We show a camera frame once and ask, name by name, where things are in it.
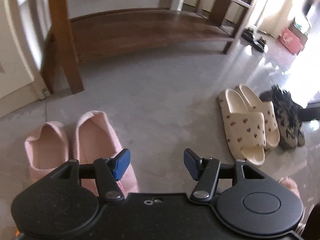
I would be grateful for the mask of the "pink plush slipper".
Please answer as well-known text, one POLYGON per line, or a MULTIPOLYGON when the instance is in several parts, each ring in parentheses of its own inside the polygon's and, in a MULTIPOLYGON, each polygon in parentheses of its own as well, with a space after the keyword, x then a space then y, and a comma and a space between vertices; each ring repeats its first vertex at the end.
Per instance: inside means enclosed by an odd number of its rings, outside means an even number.
MULTIPOLYGON (((73 159, 77 159, 80 164, 92 164, 99 158, 114 158, 122 149, 105 112, 89 111, 80 117, 75 127, 73 159)), ((84 179, 81 185, 98 196, 94 179, 84 179)), ((131 164, 117 185, 125 197, 129 193, 139 193, 131 164)))
POLYGON ((49 121, 32 131, 24 142, 34 183, 69 160, 69 142, 63 125, 49 121))

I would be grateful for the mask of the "black white laced sneaker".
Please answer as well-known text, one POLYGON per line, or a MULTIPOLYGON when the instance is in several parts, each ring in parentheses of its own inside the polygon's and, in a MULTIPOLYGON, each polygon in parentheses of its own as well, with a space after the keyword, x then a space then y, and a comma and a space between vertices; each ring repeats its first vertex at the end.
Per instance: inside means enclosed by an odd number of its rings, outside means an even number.
POLYGON ((262 92, 259 98, 261 101, 273 102, 280 133, 280 146, 287 150, 296 148, 298 146, 295 120, 297 108, 292 101, 291 94, 286 90, 281 90, 278 86, 272 86, 269 91, 262 92))

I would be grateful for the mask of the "dark slipper far right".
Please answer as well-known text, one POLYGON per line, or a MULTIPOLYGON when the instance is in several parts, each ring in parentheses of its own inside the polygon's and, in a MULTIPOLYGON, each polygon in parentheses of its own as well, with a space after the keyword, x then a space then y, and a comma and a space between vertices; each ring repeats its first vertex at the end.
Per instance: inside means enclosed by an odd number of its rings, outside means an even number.
POLYGON ((267 43, 266 40, 261 36, 260 38, 254 40, 252 45, 253 45, 253 48, 255 48, 257 51, 264 53, 266 43, 267 43))

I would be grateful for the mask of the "dark slipper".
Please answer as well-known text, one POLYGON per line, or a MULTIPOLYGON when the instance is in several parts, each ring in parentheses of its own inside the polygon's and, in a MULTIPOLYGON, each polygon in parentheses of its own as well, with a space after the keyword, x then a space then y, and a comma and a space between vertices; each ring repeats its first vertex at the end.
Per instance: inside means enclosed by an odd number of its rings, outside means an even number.
POLYGON ((260 38, 254 40, 252 45, 253 45, 253 48, 255 48, 257 51, 264 53, 266 43, 267 43, 266 40, 261 36, 260 38))
POLYGON ((252 27, 245 28, 241 36, 249 43, 253 43, 255 41, 254 29, 252 27))

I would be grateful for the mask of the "dark slipper far left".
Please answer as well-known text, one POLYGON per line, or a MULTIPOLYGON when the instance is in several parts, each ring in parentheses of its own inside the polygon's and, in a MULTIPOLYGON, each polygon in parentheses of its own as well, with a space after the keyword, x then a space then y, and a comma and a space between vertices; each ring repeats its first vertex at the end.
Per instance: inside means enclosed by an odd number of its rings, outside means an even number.
POLYGON ((253 43, 255 41, 254 29, 252 27, 245 28, 241 36, 249 43, 253 43))

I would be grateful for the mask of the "pink box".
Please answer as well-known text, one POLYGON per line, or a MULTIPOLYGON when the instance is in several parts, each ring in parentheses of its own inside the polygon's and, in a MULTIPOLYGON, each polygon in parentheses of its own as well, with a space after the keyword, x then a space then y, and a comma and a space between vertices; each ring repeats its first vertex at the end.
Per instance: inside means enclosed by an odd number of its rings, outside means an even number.
POLYGON ((298 55, 303 48, 300 39, 288 28, 281 32, 279 42, 293 55, 298 55))

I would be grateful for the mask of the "brown wooden shoe rack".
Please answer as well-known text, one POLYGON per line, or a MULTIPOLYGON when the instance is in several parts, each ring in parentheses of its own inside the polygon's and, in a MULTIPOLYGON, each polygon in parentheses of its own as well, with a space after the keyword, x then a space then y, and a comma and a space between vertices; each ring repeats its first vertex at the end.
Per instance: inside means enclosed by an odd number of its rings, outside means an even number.
POLYGON ((48 0, 58 62, 73 94, 84 90, 78 65, 91 60, 186 41, 225 42, 232 51, 254 8, 254 0, 197 0, 192 12, 160 0, 155 8, 129 8, 68 17, 67 0, 48 0))

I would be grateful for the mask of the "white panelled door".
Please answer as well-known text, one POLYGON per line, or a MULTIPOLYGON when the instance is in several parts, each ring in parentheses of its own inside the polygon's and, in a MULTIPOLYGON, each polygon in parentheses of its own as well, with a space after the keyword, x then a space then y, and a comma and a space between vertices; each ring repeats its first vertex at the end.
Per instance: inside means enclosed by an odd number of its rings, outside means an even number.
POLYGON ((1 0, 1 117, 49 96, 27 44, 17 0, 1 0))

